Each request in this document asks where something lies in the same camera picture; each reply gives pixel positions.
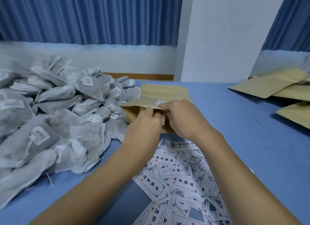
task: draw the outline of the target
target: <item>white pillar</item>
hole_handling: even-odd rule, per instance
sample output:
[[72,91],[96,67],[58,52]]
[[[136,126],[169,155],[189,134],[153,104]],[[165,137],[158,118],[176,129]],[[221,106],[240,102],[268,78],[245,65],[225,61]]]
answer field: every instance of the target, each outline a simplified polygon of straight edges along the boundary
[[175,81],[247,79],[283,0],[183,0]]

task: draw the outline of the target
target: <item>blue tabletop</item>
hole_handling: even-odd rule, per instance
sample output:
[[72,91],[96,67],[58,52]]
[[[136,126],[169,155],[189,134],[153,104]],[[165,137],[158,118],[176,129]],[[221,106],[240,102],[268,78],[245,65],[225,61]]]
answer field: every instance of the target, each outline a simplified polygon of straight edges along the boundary
[[[228,90],[228,83],[151,82],[188,88],[189,97],[209,123],[254,171],[263,184],[301,221],[310,224],[310,130],[275,112],[283,104]],[[161,138],[176,140],[175,134]],[[99,165],[120,146],[112,141]],[[28,224],[91,171],[77,175],[61,172],[41,177],[30,190],[23,191],[0,210],[0,224]],[[131,225],[150,203],[148,196],[131,180],[114,197],[97,219],[97,224]],[[193,217],[199,216],[191,211]]]

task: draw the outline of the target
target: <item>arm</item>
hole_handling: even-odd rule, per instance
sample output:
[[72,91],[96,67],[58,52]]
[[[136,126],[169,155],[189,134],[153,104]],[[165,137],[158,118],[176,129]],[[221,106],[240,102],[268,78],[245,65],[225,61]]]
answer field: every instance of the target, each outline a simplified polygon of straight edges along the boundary
[[154,155],[161,131],[161,115],[141,111],[127,129],[122,146],[78,185],[38,215],[30,224],[92,224],[109,200]]
[[234,224],[265,225],[301,223],[260,182],[188,100],[164,103],[175,132],[202,151],[215,177]]

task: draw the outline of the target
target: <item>curtain fold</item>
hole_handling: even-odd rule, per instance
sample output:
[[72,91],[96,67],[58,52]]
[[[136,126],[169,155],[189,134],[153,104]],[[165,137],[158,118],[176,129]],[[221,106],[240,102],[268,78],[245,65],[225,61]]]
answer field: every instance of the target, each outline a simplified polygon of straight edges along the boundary
[[9,41],[177,46],[182,0],[0,0]]
[[310,0],[284,0],[262,50],[310,52]]

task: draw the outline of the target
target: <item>hand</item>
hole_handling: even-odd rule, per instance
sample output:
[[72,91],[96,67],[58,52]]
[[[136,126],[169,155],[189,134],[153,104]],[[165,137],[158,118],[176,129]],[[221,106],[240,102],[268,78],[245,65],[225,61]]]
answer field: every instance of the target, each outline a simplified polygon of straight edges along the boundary
[[200,135],[217,132],[188,100],[173,100],[160,104],[159,107],[168,111],[166,115],[171,128],[184,139],[195,142]]
[[132,156],[138,173],[152,158],[159,142],[162,126],[162,115],[155,113],[153,109],[146,108],[139,112],[138,117],[127,128],[124,143],[120,150],[125,156]]

